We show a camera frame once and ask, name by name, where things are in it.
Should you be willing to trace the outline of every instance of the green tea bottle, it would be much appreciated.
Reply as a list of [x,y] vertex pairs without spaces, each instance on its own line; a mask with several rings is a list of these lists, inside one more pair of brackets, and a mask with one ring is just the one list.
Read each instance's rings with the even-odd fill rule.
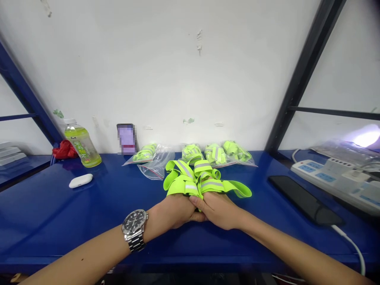
[[102,163],[88,131],[76,123],[76,119],[64,119],[67,125],[65,137],[71,142],[85,167],[94,167]]

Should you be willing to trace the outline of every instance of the silver wristwatch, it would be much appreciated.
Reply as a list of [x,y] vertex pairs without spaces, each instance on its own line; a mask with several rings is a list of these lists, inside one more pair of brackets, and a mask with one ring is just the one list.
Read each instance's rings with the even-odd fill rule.
[[122,224],[124,239],[128,243],[131,253],[141,251],[145,247],[143,232],[148,218],[149,215],[144,210],[135,210],[125,218]]

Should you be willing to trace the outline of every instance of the plastic packaging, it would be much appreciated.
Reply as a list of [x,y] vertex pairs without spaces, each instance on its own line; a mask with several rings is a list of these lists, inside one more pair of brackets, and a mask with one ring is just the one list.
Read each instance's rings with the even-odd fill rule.
[[354,164],[367,172],[380,171],[380,154],[353,142],[334,139],[310,148],[320,154]]
[[64,119],[67,125],[65,137],[78,153],[82,164],[87,167],[94,167],[102,163],[102,158],[96,151],[88,131],[78,125],[75,119]]
[[236,164],[238,161],[226,155],[224,149],[217,143],[209,144],[205,148],[205,156],[212,168],[220,168]]
[[201,148],[198,144],[182,144],[182,158],[184,162],[190,162],[190,165],[194,165],[198,160],[203,160],[205,157],[202,154]]
[[141,173],[150,180],[163,180],[165,167],[169,160],[175,159],[175,153],[170,146],[159,144],[151,162],[138,165]]
[[252,155],[242,148],[240,144],[237,144],[235,141],[223,141],[222,146],[226,154],[237,160],[238,164],[257,167]]
[[156,153],[157,144],[147,144],[137,152],[135,155],[131,156],[122,166],[128,164],[137,164],[151,162],[153,160],[154,154]]

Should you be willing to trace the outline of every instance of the forearm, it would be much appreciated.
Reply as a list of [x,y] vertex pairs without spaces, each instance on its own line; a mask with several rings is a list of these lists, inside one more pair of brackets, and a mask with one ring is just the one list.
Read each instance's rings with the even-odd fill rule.
[[[155,226],[157,217],[154,209],[150,209],[148,213],[150,218],[143,234],[145,243],[162,234]],[[129,254],[129,245],[124,240],[122,227],[119,225],[73,249],[33,274],[22,285],[93,285]]]
[[240,229],[310,284],[373,284],[369,279],[246,212]]

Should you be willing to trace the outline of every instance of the black smartphone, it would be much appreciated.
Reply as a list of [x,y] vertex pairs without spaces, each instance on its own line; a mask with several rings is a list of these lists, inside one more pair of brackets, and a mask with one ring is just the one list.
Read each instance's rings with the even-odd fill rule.
[[130,123],[117,124],[118,137],[120,141],[120,147],[123,155],[136,154],[136,133],[135,126]]
[[268,180],[309,220],[320,226],[342,225],[344,221],[288,176],[269,176]]

